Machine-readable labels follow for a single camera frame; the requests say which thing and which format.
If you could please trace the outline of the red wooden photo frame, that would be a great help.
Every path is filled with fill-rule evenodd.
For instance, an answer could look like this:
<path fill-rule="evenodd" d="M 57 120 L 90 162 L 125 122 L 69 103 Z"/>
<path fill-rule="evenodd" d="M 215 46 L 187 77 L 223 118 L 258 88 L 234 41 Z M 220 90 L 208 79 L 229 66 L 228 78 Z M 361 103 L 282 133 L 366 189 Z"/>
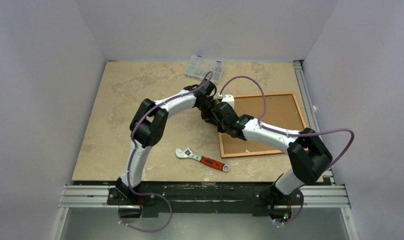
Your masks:
<path fill-rule="evenodd" d="M 293 92 L 267 93 L 267 111 L 262 122 L 283 129 L 302 131 L 308 127 Z M 234 110 L 237 115 L 247 114 L 258 118 L 264 109 L 260 94 L 238 95 L 234 97 Z M 240 158 L 281 154 L 282 152 L 260 142 L 244 141 L 232 138 L 226 133 L 219 133 L 219 145 L 222 158 Z"/>

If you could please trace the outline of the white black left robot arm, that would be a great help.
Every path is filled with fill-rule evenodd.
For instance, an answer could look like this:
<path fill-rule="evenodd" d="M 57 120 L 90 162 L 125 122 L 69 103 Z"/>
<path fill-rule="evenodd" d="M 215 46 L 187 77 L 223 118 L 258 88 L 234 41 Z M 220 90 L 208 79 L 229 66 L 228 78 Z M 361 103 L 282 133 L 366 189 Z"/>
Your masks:
<path fill-rule="evenodd" d="M 202 119 L 215 125 L 211 109 L 215 105 L 217 87 L 207 78 L 201 84 L 189 85 L 177 94 L 162 100 L 145 99 L 130 123 L 131 149 L 123 174 L 115 183 L 117 193 L 110 194 L 131 205 L 137 202 L 142 171 L 151 149 L 163 137 L 169 117 L 184 110 L 198 108 Z"/>

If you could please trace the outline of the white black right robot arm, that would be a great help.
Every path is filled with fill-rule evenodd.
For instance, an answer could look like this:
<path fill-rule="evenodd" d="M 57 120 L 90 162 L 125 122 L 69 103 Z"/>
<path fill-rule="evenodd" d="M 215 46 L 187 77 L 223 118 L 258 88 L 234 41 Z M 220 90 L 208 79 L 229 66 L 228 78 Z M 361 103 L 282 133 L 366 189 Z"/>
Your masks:
<path fill-rule="evenodd" d="M 291 169 L 280 176 L 270 190 L 271 199 L 281 204 L 297 188 L 316 183 L 329 167 L 333 156 L 311 128 L 288 130 L 261 122 L 243 114 L 238 116 L 227 102 L 220 102 L 211 110 L 219 132 L 232 138 L 258 142 L 285 153 Z"/>

